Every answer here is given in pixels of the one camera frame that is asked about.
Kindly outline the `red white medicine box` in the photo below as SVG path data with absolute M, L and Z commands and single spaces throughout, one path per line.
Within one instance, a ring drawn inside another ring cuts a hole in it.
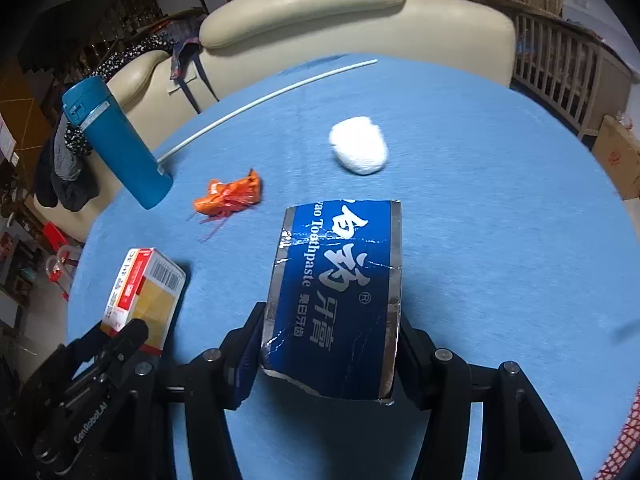
M 184 284 L 186 272 L 158 249 L 129 249 L 108 296 L 100 330 L 114 337 L 138 318 L 149 331 L 142 350 L 161 356 Z

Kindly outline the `blue toothpaste box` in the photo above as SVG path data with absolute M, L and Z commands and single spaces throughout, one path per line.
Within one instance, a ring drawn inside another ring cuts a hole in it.
M 265 308 L 262 369 L 313 396 L 389 404 L 401 301 L 398 200 L 288 207 Z

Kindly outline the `orange plastic wrapper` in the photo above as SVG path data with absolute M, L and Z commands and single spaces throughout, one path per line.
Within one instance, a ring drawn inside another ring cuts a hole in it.
M 201 214 L 201 224 L 214 222 L 214 228 L 200 242 L 210 240 L 231 216 L 247 210 L 262 201 L 262 178 L 255 169 L 245 177 L 232 182 L 212 179 L 206 194 L 193 201 L 193 214 Z

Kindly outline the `white tissue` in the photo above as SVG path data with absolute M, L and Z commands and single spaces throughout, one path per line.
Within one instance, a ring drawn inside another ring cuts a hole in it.
M 334 125 L 329 132 L 329 144 L 337 161 L 360 176 L 382 170 L 390 154 L 380 127 L 367 116 L 348 118 Z

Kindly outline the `blue table cloth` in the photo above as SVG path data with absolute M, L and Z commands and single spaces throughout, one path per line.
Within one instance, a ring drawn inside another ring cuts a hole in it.
M 639 242 L 599 163 L 543 108 L 460 70 L 357 54 L 227 96 L 171 148 L 265 94 L 371 58 L 378 62 L 278 96 L 186 146 L 164 163 L 174 184 L 156 207 L 118 194 L 87 238 L 67 335 L 99 321 L 128 250 L 155 247 L 189 275 L 166 351 L 189 362 L 266 299 L 286 208 L 399 200 L 411 324 L 470 363 L 518 362 L 592 478 L 639 383 Z M 367 176 L 346 170 L 329 144 L 334 125 L 358 116 L 380 127 L 390 152 Z M 215 223 L 192 216 L 193 201 L 210 180 L 251 169 L 262 201 L 201 243 Z

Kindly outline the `dark clothes on sofa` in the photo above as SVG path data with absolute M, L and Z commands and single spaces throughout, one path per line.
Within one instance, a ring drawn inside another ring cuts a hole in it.
M 78 212 L 99 195 L 98 182 L 86 161 L 91 151 L 82 132 L 62 113 L 36 166 L 34 191 L 41 206 Z

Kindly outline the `cream leather sofa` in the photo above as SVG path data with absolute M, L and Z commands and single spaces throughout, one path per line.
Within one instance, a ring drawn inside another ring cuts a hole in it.
M 212 105 L 274 74 L 349 55 L 391 56 L 464 70 L 507 86 L 515 27 L 468 0 L 233 0 L 202 21 L 186 82 L 154 50 L 107 83 L 146 146 L 157 153 L 204 124 Z

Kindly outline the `teal thermos bottle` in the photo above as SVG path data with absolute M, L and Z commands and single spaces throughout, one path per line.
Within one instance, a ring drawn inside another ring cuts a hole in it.
M 143 208 L 151 209 L 164 199 L 172 177 L 134 130 L 100 77 L 88 77 L 69 88 L 62 104 L 68 121 L 80 129 L 93 151 Z

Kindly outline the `cardboard box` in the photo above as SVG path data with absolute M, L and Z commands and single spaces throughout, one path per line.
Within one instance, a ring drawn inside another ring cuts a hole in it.
M 639 140 L 632 132 L 614 117 L 605 115 L 591 153 L 614 183 L 622 200 L 639 197 Z

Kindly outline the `white thin rod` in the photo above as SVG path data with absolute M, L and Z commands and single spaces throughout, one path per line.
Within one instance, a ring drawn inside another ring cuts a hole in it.
M 166 162 L 166 160 L 170 159 L 172 156 L 174 156 L 175 154 L 183 150 L 186 146 L 193 143 L 195 140 L 198 140 L 198 138 L 200 138 L 201 136 L 204 136 L 204 134 L 208 133 L 210 130 L 213 130 L 218 126 L 221 126 L 225 122 L 228 122 L 229 120 L 235 117 L 238 117 L 239 115 L 247 112 L 248 110 L 251 110 L 252 108 L 258 107 L 259 105 L 262 105 L 265 102 L 269 102 L 277 98 L 278 96 L 283 96 L 285 93 L 291 92 L 293 90 L 297 90 L 299 88 L 303 88 L 305 86 L 308 86 L 308 84 L 314 84 L 315 82 L 326 79 L 326 78 L 330 78 L 336 75 L 341 75 L 347 72 L 351 72 L 352 70 L 359 70 L 360 68 L 374 65 L 377 62 L 378 62 L 378 58 L 371 58 L 370 60 L 367 60 L 367 61 L 362 61 L 362 62 L 346 65 L 343 67 L 334 68 L 334 70 L 328 70 L 327 72 L 294 82 L 294 84 L 289 84 L 286 87 L 283 87 L 281 89 L 274 90 L 273 92 L 265 94 L 264 96 L 261 96 L 260 98 L 254 101 L 250 101 L 244 104 L 243 106 L 240 106 L 235 110 L 232 110 L 227 115 L 221 116 L 221 118 L 214 120 L 213 122 L 201 128 L 200 130 L 195 131 L 193 134 L 188 136 L 183 141 L 179 142 L 177 145 L 175 145 L 173 148 L 168 150 L 166 153 L 164 153 L 163 155 L 160 155 L 158 162 Z

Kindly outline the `wooden slatted crib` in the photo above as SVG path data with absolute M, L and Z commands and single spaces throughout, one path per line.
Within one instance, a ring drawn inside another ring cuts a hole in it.
M 512 79 L 582 139 L 626 110 L 636 74 L 595 32 L 516 0 L 480 0 L 515 28 Z

